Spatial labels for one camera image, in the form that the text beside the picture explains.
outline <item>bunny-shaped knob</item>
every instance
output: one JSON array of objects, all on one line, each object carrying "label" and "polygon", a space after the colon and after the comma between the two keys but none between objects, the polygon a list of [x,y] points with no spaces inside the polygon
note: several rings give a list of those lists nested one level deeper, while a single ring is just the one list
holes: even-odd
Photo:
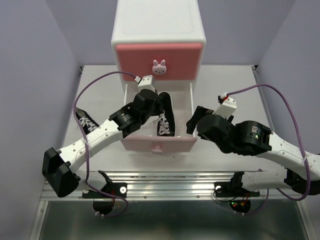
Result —
[{"label": "bunny-shaped knob", "polygon": [[163,75],[167,71],[166,60],[162,60],[160,64],[158,64],[157,60],[153,60],[152,72],[156,75]]}]

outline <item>pink drawer front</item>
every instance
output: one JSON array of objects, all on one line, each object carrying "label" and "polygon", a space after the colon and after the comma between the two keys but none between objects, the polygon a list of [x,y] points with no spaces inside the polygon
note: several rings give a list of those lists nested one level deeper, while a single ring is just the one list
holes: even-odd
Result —
[{"label": "pink drawer front", "polygon": [[[140,77],[154,75],[156,80],[194,80],[197,77],[203,45],[201,43],[118,44],[115,47],[122,71]],[[154,60],[165,60],[166,72],[155,75]],[[125,81],[132,77],[124,75]]]},{"label": "pink drawer front", "polygon": [[152,152],[154,154],[190,152],[196,137],[182,136],[127,136],[121,142],[127,151]]}]

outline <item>shoe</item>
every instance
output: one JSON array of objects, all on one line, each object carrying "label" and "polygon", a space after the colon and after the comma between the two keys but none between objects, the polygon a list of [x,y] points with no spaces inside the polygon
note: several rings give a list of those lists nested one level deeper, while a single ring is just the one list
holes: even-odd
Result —
[{"label": "shoe", "polygon": [[174,114],[174,101],[172,95],[163,91],[159,94],[162,105],[162,113],[157,124],[157,136],[174,137],[176,133],[176,121]]},{"label": "shoe", "polygon": [[93,120],[86,111],[76,107],[75,114],[86,135],[99,127],[99,124],[96,123],[96,121]]}]

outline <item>white table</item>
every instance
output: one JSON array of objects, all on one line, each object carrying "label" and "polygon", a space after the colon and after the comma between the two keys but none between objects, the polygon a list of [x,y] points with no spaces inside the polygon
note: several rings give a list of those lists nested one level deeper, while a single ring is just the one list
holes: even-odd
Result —
[{"label": "white table", "polygon": [[[108,72],[116,71],[115,65],[86,65],[79,89]],[[256,84],[251,66],[203,65],[200,68],[193,94],[194,107],[201,105],[210,109],[218,107],[217,96]],[[233,123],[253,120],[268,126],[263,103],[257,88],[241,93],[234,98],[237,110]],[[92,85],[80,98],[78,107],[84,109],[98,123],[124,105],[124,91],[118,75],[101,79]],[[64,145],[81,138],[73,117],[70,119]],[[92,171],[256,171],[261,168],[270,170],[279,165],[271,161],[252,156],[223,154],[209,141],[198,139],[191,152],[154,155],[147,152],[126,151],[121,142],[115,142],[90,159]]]}]

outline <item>gray wall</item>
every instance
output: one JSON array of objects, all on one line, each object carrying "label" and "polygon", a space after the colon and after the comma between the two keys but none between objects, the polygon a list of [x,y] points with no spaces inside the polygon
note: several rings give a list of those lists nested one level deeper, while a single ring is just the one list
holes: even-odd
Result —
[{"label": "gray wall", "polygon": [[[81,65],[114,64],[116,0],[46,0]],[[199,0],[204,64],[259,64],[294,0]]]},{"label": "gray wall", "polygon": [[0,239],[29,239],[43,153],[60,146],[79,65],[43,0],[0,1]]},{"label": "gray wall", "polygon": [[[320,1],[297,0],[259,67],[260,81],[277,87],[297,119],[307,151],[320,153]],[[292,120],[276,93],[264,90],[277,133],[297,143]],[[307,198],[320,236],[320,195]]]}]

